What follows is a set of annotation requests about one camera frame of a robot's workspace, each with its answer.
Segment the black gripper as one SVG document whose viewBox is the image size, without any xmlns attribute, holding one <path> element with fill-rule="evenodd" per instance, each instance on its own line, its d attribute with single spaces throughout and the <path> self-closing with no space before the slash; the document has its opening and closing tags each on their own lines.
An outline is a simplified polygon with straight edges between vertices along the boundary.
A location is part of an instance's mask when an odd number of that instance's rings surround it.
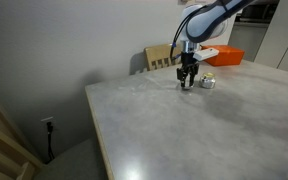
<svg viewBox="0 0 288 180">
<path fill-rule="evenodd" d="M 193 57 L 193 53 L 182 52 L 179 55 L 182 66 L 176 70 L 177 77 L 180 78 L 180 84 L 182 88 L 185 88 L 186 76 L 190 75 L 189 87 L 194 86 L 195 76 L 198 74 L 199 64 Z"/>
</svg>

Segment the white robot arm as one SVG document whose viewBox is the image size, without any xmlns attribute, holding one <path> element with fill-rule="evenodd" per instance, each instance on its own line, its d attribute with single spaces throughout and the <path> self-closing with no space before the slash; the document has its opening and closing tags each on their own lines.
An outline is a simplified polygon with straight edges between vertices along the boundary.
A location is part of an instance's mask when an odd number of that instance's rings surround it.
<svg viewBox="0 0 288 180">
<path fill-rule="evenodd" d="M 201 61 L 219 54 L 214 48 L 202 50 L 199 45 L 222 35 L 227 20 L 253 1 L 215 0 L 205 5 L 193 4 L 183 10 L 169 54 L 172 60 L 180 58 L 181 67 L 176 69 L 176 73 L 182 89 L 194 86 Z"/>
</svg>

